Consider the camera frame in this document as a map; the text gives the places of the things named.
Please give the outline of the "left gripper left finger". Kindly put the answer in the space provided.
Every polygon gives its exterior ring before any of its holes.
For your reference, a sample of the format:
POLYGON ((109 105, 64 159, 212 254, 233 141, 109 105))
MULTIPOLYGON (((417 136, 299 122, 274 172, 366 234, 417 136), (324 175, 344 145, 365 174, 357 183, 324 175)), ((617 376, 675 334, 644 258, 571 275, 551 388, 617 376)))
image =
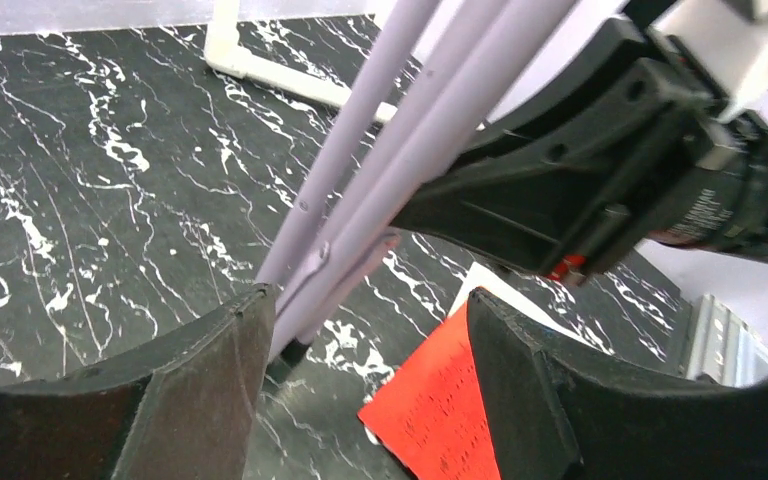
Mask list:
POLYGON ((252 286, 57 380, 0 387, 0 479, 239 479, 275 321, 252 286))

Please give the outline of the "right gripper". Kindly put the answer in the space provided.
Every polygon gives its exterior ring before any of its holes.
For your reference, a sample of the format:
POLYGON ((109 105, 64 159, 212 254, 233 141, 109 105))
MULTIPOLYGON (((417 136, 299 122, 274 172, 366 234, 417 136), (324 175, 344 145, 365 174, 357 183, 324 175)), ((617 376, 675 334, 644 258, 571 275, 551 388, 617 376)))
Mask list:
POLYGON ((393 225, 553 279, 642 238, 768 264, 768 125, 716 121, 722 101, 685 49, 611 18, 393 225))

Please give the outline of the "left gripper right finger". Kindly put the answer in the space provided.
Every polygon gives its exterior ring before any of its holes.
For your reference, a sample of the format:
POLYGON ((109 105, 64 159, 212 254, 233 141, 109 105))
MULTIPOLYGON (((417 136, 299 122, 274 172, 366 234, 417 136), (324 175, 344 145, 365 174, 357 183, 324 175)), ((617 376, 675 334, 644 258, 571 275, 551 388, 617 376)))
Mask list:
POLYGON ((478 288, 467 325, 504 479, 768 479, 768 379, 687 380, 607 355, 478 288))

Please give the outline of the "red sheet music page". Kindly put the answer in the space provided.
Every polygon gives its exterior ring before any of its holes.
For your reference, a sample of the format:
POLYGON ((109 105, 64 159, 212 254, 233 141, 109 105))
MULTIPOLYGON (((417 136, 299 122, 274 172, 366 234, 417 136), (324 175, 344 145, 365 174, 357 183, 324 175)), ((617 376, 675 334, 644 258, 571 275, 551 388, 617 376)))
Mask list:
POLYGON ((466 313, 461 305, 358 412, 364 426, 421 480, 500 477, 466 313))

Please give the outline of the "lilac folding tripod stand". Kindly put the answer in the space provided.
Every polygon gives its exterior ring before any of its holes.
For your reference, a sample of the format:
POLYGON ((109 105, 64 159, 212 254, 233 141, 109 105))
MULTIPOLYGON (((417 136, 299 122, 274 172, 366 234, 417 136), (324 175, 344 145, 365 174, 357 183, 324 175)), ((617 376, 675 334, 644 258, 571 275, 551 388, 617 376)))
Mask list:
POLYGON ((467 1, 384 126, 341 200, 327 194, 435 11, 399 1, 361 68, 257 280, 283 286, 269 354, 305 340, 390 249, 390 221, 447 170, 574 8, 571 1, 467 1))

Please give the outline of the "white sheet music page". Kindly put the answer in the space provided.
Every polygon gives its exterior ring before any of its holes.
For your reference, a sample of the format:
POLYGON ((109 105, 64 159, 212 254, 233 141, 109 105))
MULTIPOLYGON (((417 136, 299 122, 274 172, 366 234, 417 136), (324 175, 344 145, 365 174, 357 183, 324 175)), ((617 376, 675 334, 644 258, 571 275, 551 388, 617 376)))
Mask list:
POLYGON ((466 302, 469 293, 479 287, 488 290, 502 302, 513 307, 517 312, 527 316, 542 326, 551 328, 579 343, 587 344, 585 339, 579 334, 552 319, 542 307, 525 297, 505 280, 502 280, 496 273, 493 273, 489 268, 477 262, 474 262, 468 269, 447 316, 453 316, 466 302))

